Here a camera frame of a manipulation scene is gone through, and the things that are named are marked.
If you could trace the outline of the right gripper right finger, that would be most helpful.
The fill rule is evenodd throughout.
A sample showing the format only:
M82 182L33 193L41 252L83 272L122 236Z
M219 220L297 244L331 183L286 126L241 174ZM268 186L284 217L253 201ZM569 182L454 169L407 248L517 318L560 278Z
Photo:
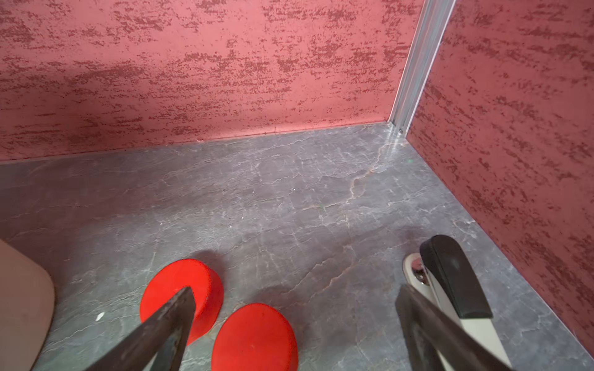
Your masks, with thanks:
M509 370L410 284L403 284L395 307L413 370Z

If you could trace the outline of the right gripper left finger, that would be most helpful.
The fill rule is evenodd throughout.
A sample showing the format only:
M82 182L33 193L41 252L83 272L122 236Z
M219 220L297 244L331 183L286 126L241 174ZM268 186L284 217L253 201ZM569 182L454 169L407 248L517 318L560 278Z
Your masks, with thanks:
M89 370L178 370L195 312L190 287L176 293Z

